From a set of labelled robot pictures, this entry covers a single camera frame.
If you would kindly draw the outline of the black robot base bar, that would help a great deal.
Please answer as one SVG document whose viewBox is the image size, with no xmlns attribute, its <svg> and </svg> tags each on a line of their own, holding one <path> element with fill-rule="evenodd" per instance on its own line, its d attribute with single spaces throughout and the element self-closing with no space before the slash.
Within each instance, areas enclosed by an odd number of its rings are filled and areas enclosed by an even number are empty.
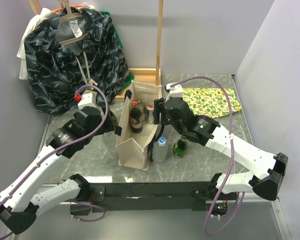
<svg viewBox="0 0 300 240">
<path fill-rule="evenodd" d="M 107 211 L 205 211 L 206 202 L 212 201 L 217 192 L 216 185 L 208 181 L 92 183 L 89 193 L 70 199 L 92 202 Z"/>
</svg>

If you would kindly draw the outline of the dark cola glass bottle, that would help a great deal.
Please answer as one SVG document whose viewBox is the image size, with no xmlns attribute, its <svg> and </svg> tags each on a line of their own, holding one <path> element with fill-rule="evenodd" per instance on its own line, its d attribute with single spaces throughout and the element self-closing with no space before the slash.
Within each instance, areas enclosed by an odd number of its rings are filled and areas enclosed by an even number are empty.
<svg viewBox="0 0 300 240">
<path fill-rule="evenodd" d="M 141 133 L 142 132 L 142 110 L 139 106 L 139 102 L 137 100 L 132 101 L 132 108 L 130 111 L 130 123 L 131 129 L 134 133 Z"/>
</svg>

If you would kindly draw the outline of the silver red soda can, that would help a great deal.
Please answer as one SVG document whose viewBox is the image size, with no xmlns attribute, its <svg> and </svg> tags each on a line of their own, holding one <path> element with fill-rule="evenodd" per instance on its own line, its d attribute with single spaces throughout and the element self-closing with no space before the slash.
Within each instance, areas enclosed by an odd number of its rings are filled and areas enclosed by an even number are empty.
<svg viewBox="0 0 300 240">
<path fill-rule="evenodd" d="M 153 103 L 149 103 L 146 106 L 147 109 L 147 122 L 150 124 L 154 123 L 154 116 L 153 116 L 153 112 L 154 112 L 154 104 Z"/>
</svg>

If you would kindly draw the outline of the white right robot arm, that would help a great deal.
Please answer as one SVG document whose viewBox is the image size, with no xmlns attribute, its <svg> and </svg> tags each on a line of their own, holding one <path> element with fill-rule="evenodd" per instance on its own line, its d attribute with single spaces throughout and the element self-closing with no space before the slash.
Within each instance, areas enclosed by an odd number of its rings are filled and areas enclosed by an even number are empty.
<svg viewBox="0 0 300 240">
<path fill-rule="evenodd" d="M 247 172 L 226 175 L 217 173 L 210 181 L 209 193 L 214 199 L 233 192 L 254 192 L 275 201 L 288 165 L 288 156 L 261 150 L 229 131 L 216 120 L 194 115 L 180 97 L 154 101 L 154 123 L 171 125 L 187 140 L 214 149 L 243 165 Z"/>
</svg>

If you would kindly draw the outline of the clear soda water bottle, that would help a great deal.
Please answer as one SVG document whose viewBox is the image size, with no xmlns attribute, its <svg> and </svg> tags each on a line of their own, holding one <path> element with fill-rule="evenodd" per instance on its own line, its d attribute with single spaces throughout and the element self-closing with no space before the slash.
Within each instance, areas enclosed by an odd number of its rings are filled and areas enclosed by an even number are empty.
<svg viewBox="0 0 300 240">
<path fill-rule="evenodd" d="M 145 121 L 146 115 L 147 115 L 147 109 L 146 109 L 145 103 L 140 98 L 137 100 L 137 102 L 138 102 L 138 106 L 141 110 L 142 121 Z"/>
</svg>

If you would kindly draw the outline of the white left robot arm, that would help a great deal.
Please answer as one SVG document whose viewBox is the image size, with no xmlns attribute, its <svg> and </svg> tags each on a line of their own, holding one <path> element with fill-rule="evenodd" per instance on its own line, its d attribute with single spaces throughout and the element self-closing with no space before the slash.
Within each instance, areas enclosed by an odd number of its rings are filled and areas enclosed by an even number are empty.
<svg viewBox="0 0 300 240">
<path fill-rule="evenodd" d="M 92 138 L 115 130 L 115 115 L 108 107 L 86 106 L 74 118 L 55 129 L 27 169 L 0 192 L 0 220 L 18 235 L 26 231 L 42 213 L 67 200 L 88 201 L 90 183 L 80 174 L 38 192 L 44 182 Z"/>
</svg>

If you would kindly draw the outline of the beige canvas tote bag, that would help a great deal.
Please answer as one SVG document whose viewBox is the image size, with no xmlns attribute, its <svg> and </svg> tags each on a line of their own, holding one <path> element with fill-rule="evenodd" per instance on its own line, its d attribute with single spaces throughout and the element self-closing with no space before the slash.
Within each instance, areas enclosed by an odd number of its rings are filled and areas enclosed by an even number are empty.
<svg viewBox="0 0 300 240">
<path fill-rule="evenodd" d="M 158 125 L 142 122 L 142 131 L 134 133 L 130 122 L 130 111 L 133 100 L 142 100 L 143 103 L 153 103 L 162 97 L 162 87 L 132 82 L 125 93 L 123 112 L 115 131 L 116 147 L 119 154 L 118 165 L 135 169 L 148 170 L 150 163 L 149 145 L 155 136 Z"/>
</svg>

